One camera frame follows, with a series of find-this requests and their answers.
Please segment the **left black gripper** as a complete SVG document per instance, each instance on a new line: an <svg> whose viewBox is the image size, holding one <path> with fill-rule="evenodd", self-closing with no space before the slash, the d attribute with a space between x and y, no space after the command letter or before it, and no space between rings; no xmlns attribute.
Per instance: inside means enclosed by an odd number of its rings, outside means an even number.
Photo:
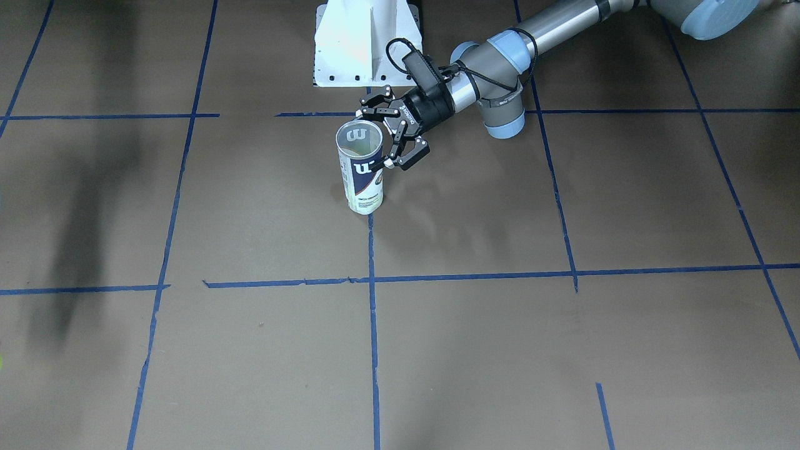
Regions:
<svg viewBox="0 0 800 450"><path fill-rule="evenodd" d="M422 86L416 86L400 97L391 86L374 89L360 99L355 118L374 122L397 119L401 122L392 135L389 154L370 162L369 171L378 172L383 168L408 170L431 153L428 140L421 134L455 114L454 100L446 84L435 86L429 93Z"/></svg>

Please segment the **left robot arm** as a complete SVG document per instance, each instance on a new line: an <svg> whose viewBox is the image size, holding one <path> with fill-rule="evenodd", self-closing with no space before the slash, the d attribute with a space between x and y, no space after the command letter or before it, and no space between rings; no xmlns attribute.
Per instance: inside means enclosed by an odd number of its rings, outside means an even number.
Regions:
<svg viewBox="0 0 800 450"><path fill-rule="evenodd" d="M552 48L640 5L639 1L557 1L486 42L460 44L446 66L438 66L406 38L393 38L386 44L386 54L394 44L407 46L396 69L415 85L401 97L385 86L362 99L358 119L382 123L392 137L389 153L371 157L366 171L395 166L408 170L429 153L423 134L472 105L490 136L516 136L525 123L523 74Z"/></svg>

